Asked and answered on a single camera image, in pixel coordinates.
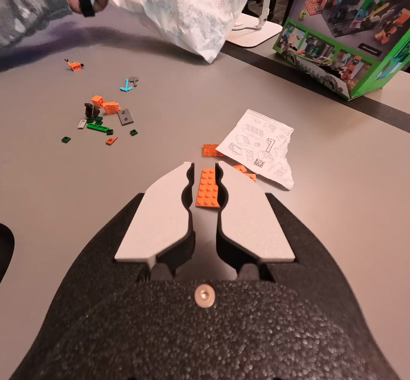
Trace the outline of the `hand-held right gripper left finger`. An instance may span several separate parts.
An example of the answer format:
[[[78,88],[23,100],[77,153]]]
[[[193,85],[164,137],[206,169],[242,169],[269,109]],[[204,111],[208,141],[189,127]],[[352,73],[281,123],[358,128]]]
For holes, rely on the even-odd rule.
[[[145,264],[163,279],[175,278],[195,249],[193,183],[194,163],[184,162],[139,194],[141,201],[114,256],[116,262]]]

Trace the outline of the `large orange studded plate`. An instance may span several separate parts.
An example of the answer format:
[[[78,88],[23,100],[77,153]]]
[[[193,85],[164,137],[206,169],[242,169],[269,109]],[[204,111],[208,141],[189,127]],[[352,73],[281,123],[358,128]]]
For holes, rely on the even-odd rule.
[[[216,184],[215,169],[203,169],[200,177],[196,207],[220,208],[218,203],[218,186]]]

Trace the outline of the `small printed paper bag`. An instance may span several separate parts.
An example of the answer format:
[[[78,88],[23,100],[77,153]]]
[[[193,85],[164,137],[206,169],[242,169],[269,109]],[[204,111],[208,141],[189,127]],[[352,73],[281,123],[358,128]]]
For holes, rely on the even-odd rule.
[[[294,129],[248,109],[216,150],[287,190],[294,180],[286,154]]]

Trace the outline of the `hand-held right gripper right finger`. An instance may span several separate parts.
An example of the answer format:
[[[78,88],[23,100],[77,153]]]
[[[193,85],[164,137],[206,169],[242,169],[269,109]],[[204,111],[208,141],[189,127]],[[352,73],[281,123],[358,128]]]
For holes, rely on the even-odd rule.
[[[215,165],[218,186],[216,250],[237,279],[273,279],[268,265],[295,254],[263,189],[227,163]]]

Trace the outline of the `green toy set box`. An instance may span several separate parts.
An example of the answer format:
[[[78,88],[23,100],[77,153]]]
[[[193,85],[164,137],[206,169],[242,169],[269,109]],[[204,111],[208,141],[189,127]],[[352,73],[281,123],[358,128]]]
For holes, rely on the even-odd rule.
[[[410,58],[410,0],[294,0],[274,51],[346,100]]]

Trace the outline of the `large printed paper bag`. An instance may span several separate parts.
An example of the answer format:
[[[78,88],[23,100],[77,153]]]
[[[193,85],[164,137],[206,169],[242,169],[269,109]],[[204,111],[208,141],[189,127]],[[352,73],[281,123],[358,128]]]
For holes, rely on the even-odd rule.
[[[148,28],[211,64],[248,0],[114,0]]]

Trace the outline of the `white desk lamp stand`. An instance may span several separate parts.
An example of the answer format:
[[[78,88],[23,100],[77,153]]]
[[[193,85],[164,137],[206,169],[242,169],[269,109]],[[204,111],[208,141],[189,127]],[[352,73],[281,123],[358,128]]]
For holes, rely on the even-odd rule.
[[[263,0],[259,18],[241,13],[226,39],[243,48],[254,48],[280,34],[282,27],[268,21],[271,0]]]

